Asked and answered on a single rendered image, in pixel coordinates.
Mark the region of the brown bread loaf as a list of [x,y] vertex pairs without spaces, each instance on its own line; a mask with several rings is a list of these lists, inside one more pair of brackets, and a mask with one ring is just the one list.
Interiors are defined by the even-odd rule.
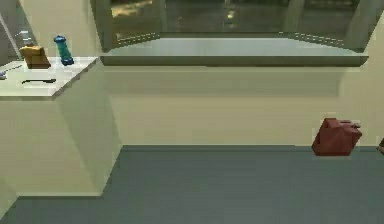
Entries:
[[29,69],[48,69],[51,67],[43,47],[24,46],[20,49],[20,53]]

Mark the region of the large window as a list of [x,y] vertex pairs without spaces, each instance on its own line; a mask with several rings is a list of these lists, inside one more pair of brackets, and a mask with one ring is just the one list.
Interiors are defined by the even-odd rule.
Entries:
[[359,67],[384,0],[90,0],[106,66]]

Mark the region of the white kitchen counter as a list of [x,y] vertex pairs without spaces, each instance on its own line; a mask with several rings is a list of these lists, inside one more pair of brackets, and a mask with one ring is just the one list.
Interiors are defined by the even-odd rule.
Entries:
[[0,66],[0,217],[21,196],[101,195],[122,146],[100,59],[50,63]]

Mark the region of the black spatula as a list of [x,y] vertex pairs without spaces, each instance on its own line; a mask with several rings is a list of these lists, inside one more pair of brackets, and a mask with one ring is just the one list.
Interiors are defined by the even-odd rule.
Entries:
[[41,82],[41,83],[55,83],[57,79],[51,78],[51,79],[28,79],[28,80],[23,80],[21,84],[27,84],[27,83],[33,83],[33,82]]

